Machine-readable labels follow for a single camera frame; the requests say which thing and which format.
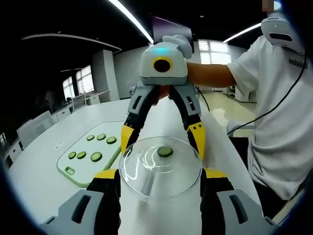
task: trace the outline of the wire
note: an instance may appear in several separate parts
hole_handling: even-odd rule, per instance
[[[204,98],[204,95],[202,94],[202,92],[199,90],[199,88],[198,88],[198,87],[196,87],[196,88],[197,88],[198,92],[201,94],[202,98],[204,99],[205,104],[206,104],[206,106],[207,106],[207,109],[208,109],[208,110],[209,110],[209,112],[210,112],[209,105],[207,104],[206,99]]]
[[[285,96],[278,102],[278,104],[277,104],[274,108],[272,108],[272,109],[269,110],[268,112],[262,114],[261,116],[257,117],[256,119],[254,119],[254,120],[252,120],[252,121],[249,121],[249,122],[247,122],[247,123],[245,123],[245,124],[243,124],[243,125],[241,125],[241,126],[235,128],[235,129],[231,130],[230,132],[227,133],[227,135],[229,135],[230,133],[232,133],[232,132],[234,132],[234,131],[236,131],[236,130],[242,128],[243,126],[246,126],[246,125],[248,125],[248,124],[250,124],[250,123],[253,123],[253,122],[259,120],[260,118],[262,118],[262,117],[264,117],[264,116],[270,114],[270,113],[273,112],[275,109],[277,109],[277,107],[286,99],[286,97],[287,97],[287,96],[289,95],[289,93],[292,91],[292,89],[294,88],[294,86],[295,86],[295,85],[298,83],[298,81],[300,80],[300,78],[301,78],[301,76],[302,76],[302,74],[303,74],[303,72],[304,72],[304,68],[306,67],[306,66],[305,66],[306,63],[307,63],[307,55],[306,55],[306,53],[305,53],[305,54],[304,54],[304,63],[303,63],[303,67],[302,67],[302,70],[301,70],[301,72],[300,72],[300,74],[299,74],[297,80],[293,83],[293,85],[289,88],[289,90],[287,91],[287,93],[285,94]]]

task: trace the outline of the black ceiling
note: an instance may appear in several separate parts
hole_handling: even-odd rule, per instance
[[[194,40],[223,41],[237,32],[259,23],[260,0],[120,0],[152,35],[151,16],[159,16],[190,27]],[[146,46],[148,40],[108,0],[8,1],[2,7],[7,13],[3,31],[10,41],[8,52],[19,54],[17,62],[23,70],[42,77],[68,76],[62,70],[90,64],[91,55],[101,49],[116,49],[79,39],[44,37],[22,38],[44,33],[61,33],[95,39],[123,51]],[[231,45],[248,48],[261,35],[260,29],[245,34]]]

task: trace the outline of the long white table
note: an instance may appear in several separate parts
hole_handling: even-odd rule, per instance
[[[58,172],[56,162],[59,157],[94,126],[103,122],[124,121],[129,101],[127,99],[86,106],[42,133],[19,155],[9,170],[9,176],[21,203],[35,222],[43,223],[50,216],[57,215],[59,206],[81,189]],[[251,177],[227,135],[203,103],[201,112],[206,129],[204,166],[219,169],[229,175],[235,189],[243,190],[260,205]],[[172,136],[188,142],[179,111],[168,98],[160,100],[157,106],[151,108],[139,139],[154,136]],[[113,163],[112,168],[118,168],[118,161]],[[127,220],[135,217],[128,214],[127,206],[123,207],[131,204],[126,193],[122,189],[122,225],[119,230],[122,235],[133,234],[129,228],[133,226],[130,224],[133,222]],[[200,213],[195,218],[196,224],[199,224],[199,215]],[[133,229],[143,231],[147,228]],[[201,228],[196,231],[193,229],[193,234],[201,234]]]

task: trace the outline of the yellow camera ring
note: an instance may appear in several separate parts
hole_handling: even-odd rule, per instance
[[[173,62],[170,58],[161,56],[155,58],[152,65],[158,72],[168,72],[172,68]]]

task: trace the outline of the clear glass dish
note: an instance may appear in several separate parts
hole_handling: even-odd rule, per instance
[[[173,154],[159,156],[160,147],[170,147]],[[128,147],[119,162],[122,182],[140,200],[177,198],[200,180],[202,162],[188,143],[172,137],[153,137]]]

